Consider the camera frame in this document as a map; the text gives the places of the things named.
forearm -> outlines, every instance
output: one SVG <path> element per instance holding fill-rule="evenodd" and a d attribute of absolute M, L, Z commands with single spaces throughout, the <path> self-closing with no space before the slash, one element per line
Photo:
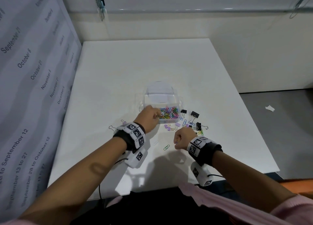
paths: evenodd
<path fill-rule="evenodd" d="M 20 219 L 37 224 L 69 223 L 126 147 L 125 141 L 119 137 L 109 140 L 58 178 L 20 216 Z"/>
<path fill-rule="evenodd" d="M 223 152 L 214 153 L 212 165 L 243 199 L 265 212 L 272 211 L 283 201 L 295 196 L 268 176 Z"/>

gray floor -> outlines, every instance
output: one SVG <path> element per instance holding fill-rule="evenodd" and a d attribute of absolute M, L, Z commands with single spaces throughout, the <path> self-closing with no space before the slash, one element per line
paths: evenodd
<path fill-rule="evenodd" d="M 241 94 L 283 179 L 313 178 L 313 90 Z M 274 112 L 265 109 L 271 105 Z"/>

pink sleeve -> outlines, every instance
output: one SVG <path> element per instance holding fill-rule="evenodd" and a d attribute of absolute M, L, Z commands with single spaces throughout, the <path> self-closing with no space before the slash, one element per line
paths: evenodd
<path fill-rule="evenodd" d="M 0 225 L 37 225 L 27 220 L 14 219 L 5 223 L 0 223 Z"/>
<path fill-rule="evenodd" d="M 271 214 L 293 225 L 313 225 L 313 200 L 297 195 L 281 203 Z"/>

torn paper scrap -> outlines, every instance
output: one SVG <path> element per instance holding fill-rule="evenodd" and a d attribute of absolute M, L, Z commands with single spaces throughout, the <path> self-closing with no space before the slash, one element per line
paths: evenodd
<path fill-rule="evenodd" d="M 275 110 L 275 109 L 274 109 L 272 106 L 270 106 L 270 105 L 267 106 L 267 107 L 265 107 L 265 108 L 266 108 L 267 110 L 271 110 L 272 112 L 274 112 L 274 110 Z"/>

person's left hand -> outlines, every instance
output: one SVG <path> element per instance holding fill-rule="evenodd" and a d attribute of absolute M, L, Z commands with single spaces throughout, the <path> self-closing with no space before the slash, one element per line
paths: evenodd
<path fill-rule="evenodd" d="M 151 132 L 159 122 L 156 116 L 160 116 L 161 112 L 158 108 L 153 108 L 151 105 L 145 107 L 136 117 L 134 123 L 139 123 L 143 126 L 146 131 Z"/>

